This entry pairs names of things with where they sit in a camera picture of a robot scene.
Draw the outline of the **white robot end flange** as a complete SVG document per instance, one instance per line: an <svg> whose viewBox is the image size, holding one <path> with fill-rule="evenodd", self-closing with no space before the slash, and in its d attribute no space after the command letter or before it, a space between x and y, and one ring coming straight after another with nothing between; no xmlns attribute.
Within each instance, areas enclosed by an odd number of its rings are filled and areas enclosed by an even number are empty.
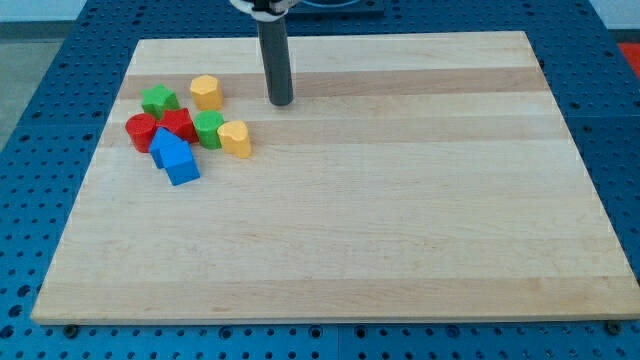
<svg viewBox="0 0 640 360"><path fill-rule="evenodd" d="M259 22L275 22L286 16L300 0L229 0L238 11Z"/></svg>

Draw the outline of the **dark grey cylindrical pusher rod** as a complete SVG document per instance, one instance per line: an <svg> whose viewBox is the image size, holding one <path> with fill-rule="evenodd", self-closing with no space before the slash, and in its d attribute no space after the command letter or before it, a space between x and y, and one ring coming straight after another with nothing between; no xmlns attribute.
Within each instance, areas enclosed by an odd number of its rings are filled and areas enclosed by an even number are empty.
<svg viewBox="0 0 640 360"><path fill-rule="evenodd" d="M269 101L275 106L289 105L294 91L285 18L259 22L258 39Z"/></svg>

